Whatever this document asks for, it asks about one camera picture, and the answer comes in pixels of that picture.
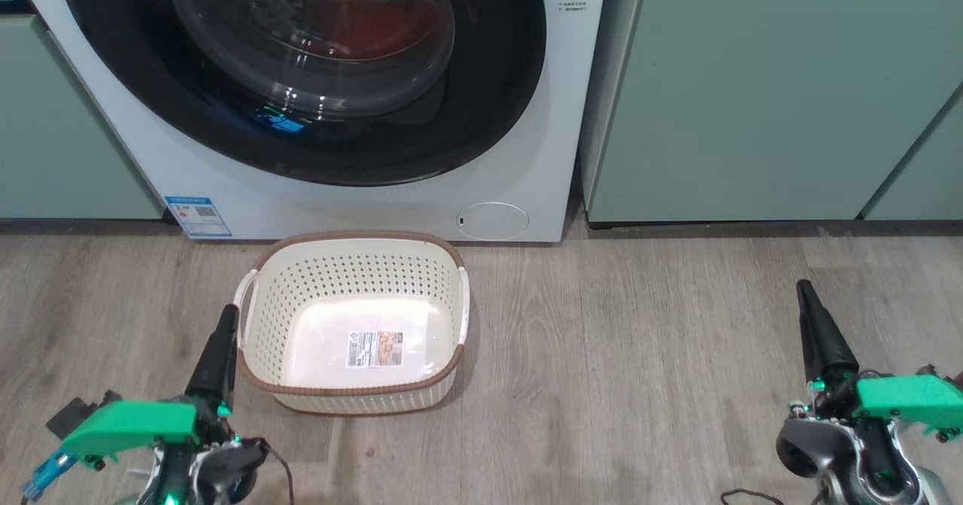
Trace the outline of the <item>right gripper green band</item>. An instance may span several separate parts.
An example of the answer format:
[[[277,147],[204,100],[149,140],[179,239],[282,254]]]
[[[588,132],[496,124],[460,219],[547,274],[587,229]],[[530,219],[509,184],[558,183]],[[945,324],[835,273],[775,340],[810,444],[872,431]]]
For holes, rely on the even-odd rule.
[[[788,417],[847,424],[873,417],[919,424],[939,443],[961,439],[961,374],[858,373],[855,354],[810,280],[797,280],[797,303],[810,402],[791,403]]]

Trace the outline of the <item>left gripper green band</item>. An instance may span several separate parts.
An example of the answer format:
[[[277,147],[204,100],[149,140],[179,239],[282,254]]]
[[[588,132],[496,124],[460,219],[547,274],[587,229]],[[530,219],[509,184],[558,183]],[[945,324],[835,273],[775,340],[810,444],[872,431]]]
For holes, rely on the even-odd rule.
[[[214,454],[234,446],[233,409],[240,309],[226,305],[184,393],[162,401],[106,396],[75,399],[59,413],[63,453],[103,470],[118,453],[147,448],[153,465],[144,490],[125,504],[232,504],[234,468]]]

